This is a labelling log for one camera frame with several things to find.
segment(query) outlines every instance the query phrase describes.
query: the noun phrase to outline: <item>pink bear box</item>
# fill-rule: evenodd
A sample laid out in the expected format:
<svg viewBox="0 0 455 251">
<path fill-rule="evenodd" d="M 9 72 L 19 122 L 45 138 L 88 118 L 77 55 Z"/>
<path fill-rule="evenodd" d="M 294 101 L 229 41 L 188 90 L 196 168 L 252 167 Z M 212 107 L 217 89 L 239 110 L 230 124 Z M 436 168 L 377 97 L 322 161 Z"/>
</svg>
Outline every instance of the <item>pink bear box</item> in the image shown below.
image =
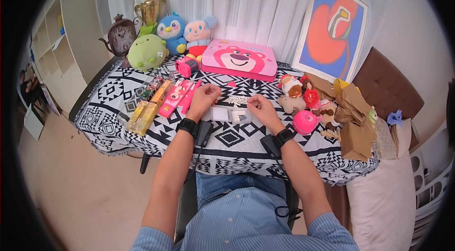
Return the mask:
<svg viewBox="0 0 455 251">
<path fill-rule="evenodd" d="M 273 82 L 277 61 L 270 47 L 213 40 L 202 54 L 202 71 Z"/>
</svg>

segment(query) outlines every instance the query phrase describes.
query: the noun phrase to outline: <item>blue striped shirt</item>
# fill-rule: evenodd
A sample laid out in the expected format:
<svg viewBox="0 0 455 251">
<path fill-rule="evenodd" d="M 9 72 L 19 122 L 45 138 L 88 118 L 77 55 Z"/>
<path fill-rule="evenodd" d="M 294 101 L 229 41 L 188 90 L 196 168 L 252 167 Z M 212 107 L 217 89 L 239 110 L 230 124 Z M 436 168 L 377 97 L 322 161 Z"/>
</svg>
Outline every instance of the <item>blue striped shirt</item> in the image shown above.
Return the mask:
<svg viewBox="0 0 455 251">
<path fill-rule="evenodd" d="M 293 235 L 277 206 L 286 202 L 258 188 L 236 189 L 203 206 L 175 246 L 164 232 L 143 226 L 131 250 L 359 250 L 333 213 L 316 218 L 307 236 Z"/>
</svg>

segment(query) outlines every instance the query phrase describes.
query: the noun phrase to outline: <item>headboard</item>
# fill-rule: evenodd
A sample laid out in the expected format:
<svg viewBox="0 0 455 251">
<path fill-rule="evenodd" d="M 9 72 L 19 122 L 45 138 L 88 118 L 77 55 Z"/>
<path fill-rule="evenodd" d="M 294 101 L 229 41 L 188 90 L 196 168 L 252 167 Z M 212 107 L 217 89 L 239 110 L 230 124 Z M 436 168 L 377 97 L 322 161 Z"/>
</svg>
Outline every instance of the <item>headboard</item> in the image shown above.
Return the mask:
<svg viewBox="0 0 455 251">
<path fill-rule="evenodd" d="M 374 47 L 353 83 L 384 120 L 387 120 L 390 112 L 398 109 L 402 111 L 403 120 L 414 118 L 424 106 L 424 100 L 409 80 Z"/>
</svg>

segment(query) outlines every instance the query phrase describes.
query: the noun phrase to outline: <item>blue glove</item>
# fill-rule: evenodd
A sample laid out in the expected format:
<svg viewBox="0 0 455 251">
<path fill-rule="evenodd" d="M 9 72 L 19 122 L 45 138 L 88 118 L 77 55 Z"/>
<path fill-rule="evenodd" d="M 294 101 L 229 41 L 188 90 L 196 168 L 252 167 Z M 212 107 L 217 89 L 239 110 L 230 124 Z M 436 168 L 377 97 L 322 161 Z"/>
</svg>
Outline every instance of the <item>blue glove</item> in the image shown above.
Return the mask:
<svg viewBox="0 0 455 251">
<path fill-rule="evenodd" d="M 388 116 L 387 116 L 387 123 L 389 125 L 395 125 L 395 124 L 399 124 L 399 125 L 403 125 L 403 121 L 401 120 L 401 110 L 397 110 L 395 113 L 392 112 L 390 113 Z"/>
</svg>

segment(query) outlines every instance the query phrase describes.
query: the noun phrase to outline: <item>clock face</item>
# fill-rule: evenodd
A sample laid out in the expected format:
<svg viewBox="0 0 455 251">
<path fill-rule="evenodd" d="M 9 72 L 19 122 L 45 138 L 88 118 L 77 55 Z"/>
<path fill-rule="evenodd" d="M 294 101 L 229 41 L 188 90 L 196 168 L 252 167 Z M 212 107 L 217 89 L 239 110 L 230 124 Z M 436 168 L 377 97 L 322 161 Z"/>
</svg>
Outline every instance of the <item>clock face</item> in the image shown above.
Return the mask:
<svg viewBox="0 0 455 251">
<path fill-rule="evenodd" d="M 136 39 L 135 28 L 126 27 L 122 24 L 111 29 L 110 34 L 109 41 L 111 42 L 112 50 L 118 54 L 127 52 Z"/>
</svg>

